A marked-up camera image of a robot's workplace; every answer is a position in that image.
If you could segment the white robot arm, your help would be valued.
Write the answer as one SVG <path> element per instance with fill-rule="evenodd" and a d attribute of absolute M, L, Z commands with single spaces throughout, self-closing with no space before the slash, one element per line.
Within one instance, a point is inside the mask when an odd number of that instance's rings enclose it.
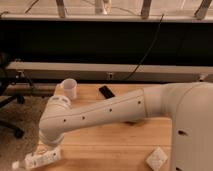
<path fill-rule="evenodd" d="M 144 87 L 73 108 L 52 96 L 39 122 L 41 141 L 58 146 L 66 132 L 148 117 L 172 120 L 170 171 L 213 171 L 213 83 L 169 83 Z"/>

